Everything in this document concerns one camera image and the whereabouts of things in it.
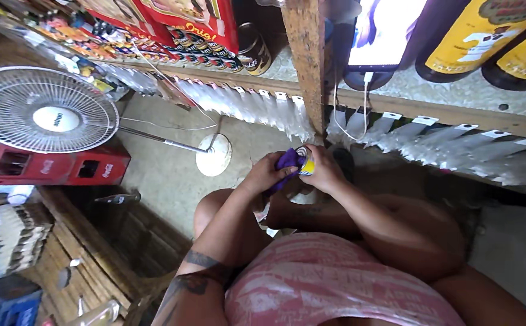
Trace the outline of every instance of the phone screen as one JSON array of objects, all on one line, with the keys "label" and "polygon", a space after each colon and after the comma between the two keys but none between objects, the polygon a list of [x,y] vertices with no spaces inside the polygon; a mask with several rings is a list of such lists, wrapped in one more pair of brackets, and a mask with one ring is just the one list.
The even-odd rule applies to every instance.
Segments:
[{"label": "phone screen", "polygon": [[426,0],[361,0],[349,69],[397,69],[425,4]]}]

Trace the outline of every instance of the hand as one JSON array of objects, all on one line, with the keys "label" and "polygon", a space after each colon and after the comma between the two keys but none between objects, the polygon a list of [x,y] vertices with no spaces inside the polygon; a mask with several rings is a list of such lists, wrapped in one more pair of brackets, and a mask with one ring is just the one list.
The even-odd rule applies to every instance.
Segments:
[{"label": "hand", "polygon": [[330,194],[338,185],[347,183],[331,152],[328,152],[324,146],[311,144],[304,144],[304,146],[311,151],[315,170],[310,176],[300,175],[301,181],[311,184],[327,194]]},{"label": "hand", "polygon": [[251,172],[247,174],[245,180],[241,182],[239,187],[247,190],[252,195],[258,195],[284,177],[299,170],[297,167],[286,167],[275,171],[275,162],[277,162],[283,154],[285,154],[285,152],[270,152],[265,155],[265,157],[253,165]]}]

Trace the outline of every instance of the charging cable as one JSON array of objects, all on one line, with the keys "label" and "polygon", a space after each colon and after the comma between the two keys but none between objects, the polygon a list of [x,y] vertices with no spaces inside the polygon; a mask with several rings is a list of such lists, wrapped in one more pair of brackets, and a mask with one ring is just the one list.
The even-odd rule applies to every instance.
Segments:
[{"label": "charging cable", "polygon": [[[184,94],[184,92],[179,88],[177,87],[177,85],[175,85],[173,82],[171,82],[168,77],[166,77],[162,71],[158,70],[155,65],[153,65],[150,61],[148,61],[148,59],[143,56],[142,53],[140,53],[140,51],[138,50],[138,48],[136,47],[136,44],[134,44],[134,42],[132,43],[132,51],[137,55],[137,56],[140,56],[144,59],[144,61],[146,61],[146,63],[148,63],[157,73],[159,76],[161,76],[162,78],[164,78],[170,85],[172,85],[172,87],[176,88],[181,94]],[[205,112],[204,112],[204,108],[202,108],[199,103],[195,102],[193,99],[191,99],[190,97],[187,96],[187,99],[189,99],[189,101],[191,101],[192,104],[194,104],[198,109],[199,109],[199,112],[201,112],[205,117],[209,118],[214,124],[213,125],[210,125],[210,126],[207,126],[207,127],[203,127],[203,128],[192,128],[192,129],[185,129],[185,128],[179,128],[179,127],[167,127],[167,126],[161,126],[161,125],[158,125],[154,122],[150,122],[150,121],[145,121],[145,120],[137,120],[137,119],[132,119],[132,118],[123,118],[121,117],[120,119],[124,119],[124,120],[130,120],[130,121],[136,121],[136,122],[144,122],[144,123],[149,123],[153,126],[157,126],[159,128],[164,128],[164,129],[176,129],[176,130],[184,130],[184,131],[193,131],[193,130],[204,130],[204,129],[209,129],[209,128],[214,128],[216,126],[218,126],[218,124],[216,123],[216,121],[213,120],[213,118],[209,117]]]},{"label": "charging cable", "polygon": [[[367,107],[367,102],[368,102],[368,85],[370,84],[370,82],[371,82],[373,77],[374,77],[374,72],[373,71],[368,71],[364,75],[364,133],[361,135],[361,137],[359,139],[353,137],[345,129],[343,129],[343,127],[339,124],[339,122],[335,118],[335,112],[334,112],[335,124],[348,137],[350,137],[351,139],[354,139],[356,142],[359,142],[363,137],[365,137],[366,133],[368,131],[368,118],[367,118],[367,111],[368,111],[368,107]],[[336,94],[337,94],[337,69],[335,69],[335,78],[334,78],[334,111],[335,111],[335,107],[336,107],[336,103],[335,103]]]}]

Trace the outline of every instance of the pink shirt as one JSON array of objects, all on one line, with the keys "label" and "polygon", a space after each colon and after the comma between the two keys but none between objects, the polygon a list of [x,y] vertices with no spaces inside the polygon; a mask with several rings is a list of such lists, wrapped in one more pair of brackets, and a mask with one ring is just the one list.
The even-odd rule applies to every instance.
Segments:
[{"label": "pink shirt", "polygon": [[230,325],[317,325],[367,317],[398,325],[465,326],[429,285],[326,233],[273,241],[226,292],[225,313]]}]

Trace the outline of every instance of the tattoo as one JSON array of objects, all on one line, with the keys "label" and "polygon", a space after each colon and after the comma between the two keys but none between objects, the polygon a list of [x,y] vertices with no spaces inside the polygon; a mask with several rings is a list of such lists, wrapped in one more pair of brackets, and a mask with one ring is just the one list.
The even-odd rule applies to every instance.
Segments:
[{"label": "tattoo", "polygon": [[193,249],[189,250],[184,261],[204,267],[205,269],[198,273],[212,278],[221,285],[225,285],[229,280],[229,276],[233,272],[231,267],[225,266],[212,257],[196,252]]},{"label": "tattoo", "polygon": [[318,213],[320,213],[321,211],[323,211],[323,207],[310,207],[310,208],[305,208],[305,209],[302,209],[301,212],[299,213],[299,216],[302,216],[302,217],[314,217],[316,216]]},{"label": "tattoo", "polygon": [[[166,290],[165,297],[160,303],[160,307],[158,308],[158,312],[156,313],[157,316],[161,314],[161,312],[163,312],[165,307],[173,299],[175,299],[175,297],[182,290],[187,290],[195,295],[203,295],[207,290],[209,278],[213,281],[220,283],[221,285],[225,285],[233,271],[232,268],[221,264],[212,257],[201,254],[200,252],[196,252],[192,249],[189,250],[188,254],[185,256],[184,261],[186,261],[187,263],[192,263],[204,267],[204,269],[195,273],[184,274],[174,277],[170,282],[168,289]],[[168,324],[168,322],[172,318],[172,315],[174,314],[174,310],[177,308],[177,305],[178,303],[174,304],[174,306],[166,316],[163,326],[166,326]]]},{"label": "tattoo", "polygon": [[[175,276],[170,282],[168,289],[166,290],[165,297],[162,299],[162,302],[160,303],[160,307],[158,307],[158,311],[156,312],[156,315],[160,314],[162,310],[172,300],[172,298],[174,298],[182,290],[185,289],[189,291],[190,293],[193,293],[196,295],[203,295],[207,290],[208,283],[209,283],[209,280],[207,279],[207,277],[200,275],[200,274],[198,275],[197,274],[185,274],[185,275]],[[175,304],[174,307],[172,307],[171,312],[167,316],[166,322],[168,322],[170,317],[172,317],[172,313],[176,307],[177,307],[177,304]]]}]

